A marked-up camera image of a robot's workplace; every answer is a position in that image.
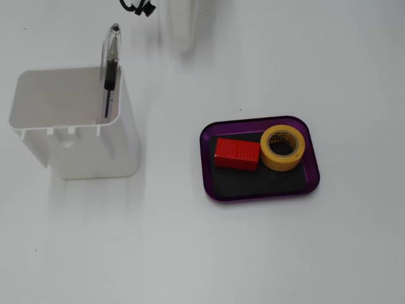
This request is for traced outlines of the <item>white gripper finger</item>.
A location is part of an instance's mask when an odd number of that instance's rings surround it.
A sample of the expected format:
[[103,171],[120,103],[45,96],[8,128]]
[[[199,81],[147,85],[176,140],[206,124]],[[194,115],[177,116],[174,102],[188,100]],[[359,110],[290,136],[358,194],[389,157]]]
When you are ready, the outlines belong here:
[[194,48],[197,1],[159,1],[163,41],[171,53],[188,53]]

